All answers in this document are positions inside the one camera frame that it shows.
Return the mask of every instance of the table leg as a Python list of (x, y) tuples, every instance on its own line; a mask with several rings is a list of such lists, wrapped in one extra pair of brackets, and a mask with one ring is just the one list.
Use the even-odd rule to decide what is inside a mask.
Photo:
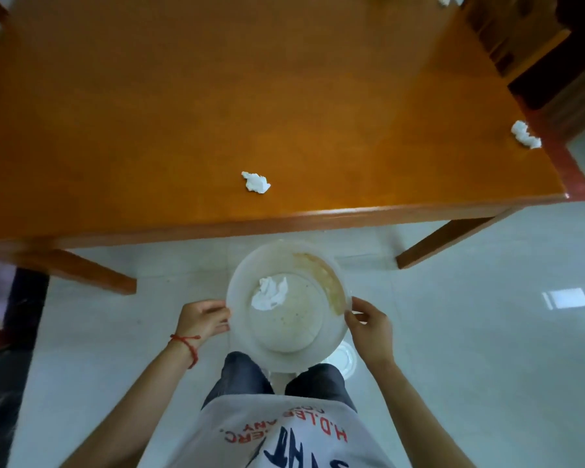
[(0, 253), (0, 261), (119, 294), (135, 294), (137, 281), (64, 250)]
[(399, 269), (406, 269), (413, 265), (417, 265), (421, 261), (430, 258), (442, 250), (450, 248), (461, 240), (465, 240), (468, 236), (474, 235), (477, 231), (481, 231), (519, 210), (521, 209), (510, 208), (499, 213), (497, 216), (451, 220), (443, 227), (438, 228), (428, 237), (414, 244), (412, 248), (409, 248), (398, 255), (397, 266)]

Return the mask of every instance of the white t-shirt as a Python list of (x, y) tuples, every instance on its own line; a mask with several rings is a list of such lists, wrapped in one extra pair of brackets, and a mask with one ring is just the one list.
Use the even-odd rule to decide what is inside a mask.
[(265, 394), (211, 401), (172, 460), (169, 468), (394, 468), (346, 404)]

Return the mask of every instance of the black floor border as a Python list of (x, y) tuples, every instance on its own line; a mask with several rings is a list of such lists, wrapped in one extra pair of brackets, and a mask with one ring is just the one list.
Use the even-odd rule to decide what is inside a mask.
[(49, 281), (18, 268), (11, 285), (4, 331), (14, 343), (0, 350), (0, 468), (8, 464)]

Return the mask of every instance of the red string bracelet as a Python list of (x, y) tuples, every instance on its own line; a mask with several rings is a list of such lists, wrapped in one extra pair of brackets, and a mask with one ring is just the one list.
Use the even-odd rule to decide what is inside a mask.
[(186, 346), (188, 346), (188, 349), (191, 352), (191, 355), (193, 355), (193, 362), (191, 363), (191, 366), (188, 367), (188, 369), (190, 370), (192, 367), (194, 367), (197, 364), (197, 360), (199, 360), (199, 358), (197, 358), (197, 349), (195, 348), (195, 346), (193, 346), (190, 343), (188, 343), (187, 340), (201, 340), (201, 336), (200, 335), (197, 335), (197, 336), (179, 336), (179, 335), (173, 334), (173, 335), (171, 335), (171, 338), (172, 338), (172, 340), (181, 341)]

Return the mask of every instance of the dark pants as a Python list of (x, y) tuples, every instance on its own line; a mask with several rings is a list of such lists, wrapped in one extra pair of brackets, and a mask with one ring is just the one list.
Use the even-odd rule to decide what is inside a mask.
[[(302, 372), (286, 385), (284, 393), (287, 396), (344, 402), (357, 412), (344, 387), (343, 375), (331, 364), (316, 364)], [(234, 351), (226, 356), (221, 378), (206, 397), (202, 409), (214, 398), (225, 394), (274, 394), (274, 392), (260, 367), (245, 353)]]

